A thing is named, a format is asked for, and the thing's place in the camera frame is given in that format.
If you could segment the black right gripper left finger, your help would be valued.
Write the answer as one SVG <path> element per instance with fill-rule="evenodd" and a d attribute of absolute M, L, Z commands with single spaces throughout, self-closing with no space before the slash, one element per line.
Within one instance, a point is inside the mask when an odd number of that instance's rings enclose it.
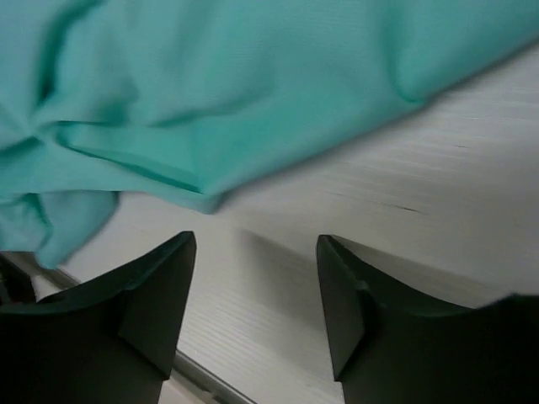
<path fill-rule="evenodd" d="M 195 235 L 34 303 L 1 306 L 4 403 L 155 403 L 172 372 Z"/>

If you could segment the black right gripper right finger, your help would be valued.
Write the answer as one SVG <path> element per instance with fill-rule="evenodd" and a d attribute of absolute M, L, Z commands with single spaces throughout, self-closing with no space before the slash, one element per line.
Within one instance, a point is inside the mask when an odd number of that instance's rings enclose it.
<path fill-rule="evenodd" d="M 346 402 L 537 402 L 536 296 L 459 306 L 383 273 L 328 235 L 318 238 L 317 267 Z"/>

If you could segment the teal t shirt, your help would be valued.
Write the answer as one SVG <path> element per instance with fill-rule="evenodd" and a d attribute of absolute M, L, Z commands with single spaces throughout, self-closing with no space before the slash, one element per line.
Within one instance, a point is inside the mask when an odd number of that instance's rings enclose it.
<path fill-rule="evenodd" d="M 1 248 L 54 268 L 122 191 L 211 213 L 537 38 L 535 1 L 4 1 Z"/>

